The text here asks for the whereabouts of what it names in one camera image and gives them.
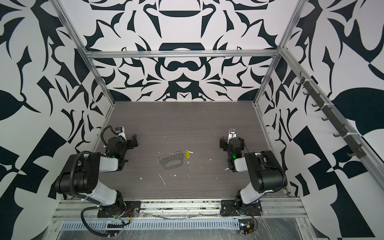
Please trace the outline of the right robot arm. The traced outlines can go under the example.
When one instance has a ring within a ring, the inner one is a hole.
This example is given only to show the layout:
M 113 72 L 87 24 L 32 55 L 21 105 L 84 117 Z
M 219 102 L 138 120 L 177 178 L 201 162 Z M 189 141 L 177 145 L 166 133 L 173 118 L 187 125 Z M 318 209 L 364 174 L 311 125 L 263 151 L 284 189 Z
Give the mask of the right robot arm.
M 239 206 L 254 204 L 265 195 L 278 192 L 288 185 L 283 168 L 272 151 L 243 154 L 245 140 L 235 134 L 230 134 L 228 139 L 220 138 L 219 144 L 228 155 L 229 170 L 249 174 L 250 182 L 236 195 Z

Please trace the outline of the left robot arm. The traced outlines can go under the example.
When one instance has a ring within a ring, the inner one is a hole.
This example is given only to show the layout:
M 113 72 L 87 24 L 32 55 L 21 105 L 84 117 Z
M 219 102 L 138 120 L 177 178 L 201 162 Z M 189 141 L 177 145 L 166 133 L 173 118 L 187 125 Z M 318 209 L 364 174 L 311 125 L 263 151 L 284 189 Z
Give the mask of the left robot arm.
M 127 151 L 138 146 L 137 135 L 125 139 L 120 134 L 108 140 L 105 154 L 83 151 L 69 156 L 55 181 L 55 190 L 102 207 L 116 205 L 121 208 L 124 204 L 121 193 L 103 184 L 99 175 L 122 171 Z

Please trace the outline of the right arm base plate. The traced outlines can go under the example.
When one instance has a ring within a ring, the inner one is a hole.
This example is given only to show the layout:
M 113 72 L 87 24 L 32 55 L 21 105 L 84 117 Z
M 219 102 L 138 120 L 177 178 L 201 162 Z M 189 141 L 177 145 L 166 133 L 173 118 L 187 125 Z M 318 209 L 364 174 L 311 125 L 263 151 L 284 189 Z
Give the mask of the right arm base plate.
M 235 200 L 221 200 L 220 215 L 223 217 L 261 216 L 263 211 L 260 202 L 244 205 Z

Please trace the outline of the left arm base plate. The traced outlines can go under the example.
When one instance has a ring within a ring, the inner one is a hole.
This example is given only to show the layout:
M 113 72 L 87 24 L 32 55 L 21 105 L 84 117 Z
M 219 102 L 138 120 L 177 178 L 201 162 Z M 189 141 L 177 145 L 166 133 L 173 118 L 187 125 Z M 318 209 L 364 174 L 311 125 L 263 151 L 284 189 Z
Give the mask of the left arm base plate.
M 140 213 L 141 201 L 124 201 L 123 204 L 101 206 L 98 211 L 98 218 L 113 218 L 119 215 L 122 218 L 130 218 Z

